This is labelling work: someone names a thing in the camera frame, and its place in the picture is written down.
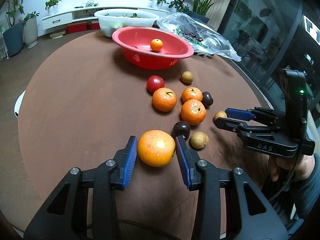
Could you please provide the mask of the person's right hand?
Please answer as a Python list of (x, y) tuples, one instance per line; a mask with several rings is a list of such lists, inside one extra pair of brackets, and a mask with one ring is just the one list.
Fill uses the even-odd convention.
[(300, 155), (298, 159), (282, 159), (270, 156), (268, 159), (270, 167), (270, 175), (272, 181), (277, 181), (279, 178), (279, 169), (291, 170), (295, 166), (295, 175), (298, 180), (307, 180), (315, 168), (314, 155)]

